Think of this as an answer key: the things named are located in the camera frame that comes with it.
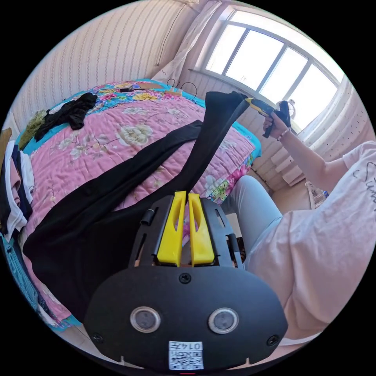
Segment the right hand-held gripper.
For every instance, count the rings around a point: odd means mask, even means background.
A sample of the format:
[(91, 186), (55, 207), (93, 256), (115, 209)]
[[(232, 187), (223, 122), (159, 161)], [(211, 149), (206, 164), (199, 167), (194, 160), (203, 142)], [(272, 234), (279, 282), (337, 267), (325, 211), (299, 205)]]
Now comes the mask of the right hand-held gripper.
[(246, 98), (245, 101), (251, 108), (258, 111), (261, 115), (270, 117), (272, 113), (275, 113), (288, 128), (291, 127), (291, 103), (289, 101), (283, 100), (278, 102), (279, 109), (277, 110), (267, 103), (255, 98)]

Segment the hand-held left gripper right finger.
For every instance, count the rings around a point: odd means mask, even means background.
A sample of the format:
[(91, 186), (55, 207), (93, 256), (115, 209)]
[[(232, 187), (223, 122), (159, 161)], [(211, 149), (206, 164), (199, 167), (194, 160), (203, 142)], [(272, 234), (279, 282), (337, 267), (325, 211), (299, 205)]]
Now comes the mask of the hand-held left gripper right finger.
[(188, 194), (191, 264), (193, 267), (213, 262), (213, 247), (199, 194)]

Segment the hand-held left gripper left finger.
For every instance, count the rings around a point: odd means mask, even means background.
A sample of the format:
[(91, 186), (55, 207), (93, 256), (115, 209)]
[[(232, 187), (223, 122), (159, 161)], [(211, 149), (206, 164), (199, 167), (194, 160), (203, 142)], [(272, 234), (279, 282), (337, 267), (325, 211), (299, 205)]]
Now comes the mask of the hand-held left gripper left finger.
[(175, 192), (157, 252), (160, 264), (181, 265), (185, 206), (186, 192)]

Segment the person's right hand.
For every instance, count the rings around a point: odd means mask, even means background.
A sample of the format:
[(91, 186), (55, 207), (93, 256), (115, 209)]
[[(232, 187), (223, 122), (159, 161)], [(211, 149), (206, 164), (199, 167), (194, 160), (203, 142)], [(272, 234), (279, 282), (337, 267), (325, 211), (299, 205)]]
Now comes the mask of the person's right hand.
[(278, 116), (276, 111), (273, 111), (269, 116), (264, 118), (263, 130), (266, 134), (269, 132), (269, 136), (280, 141), (290, 130), (291, 127), (288, 127), (285, 122)]

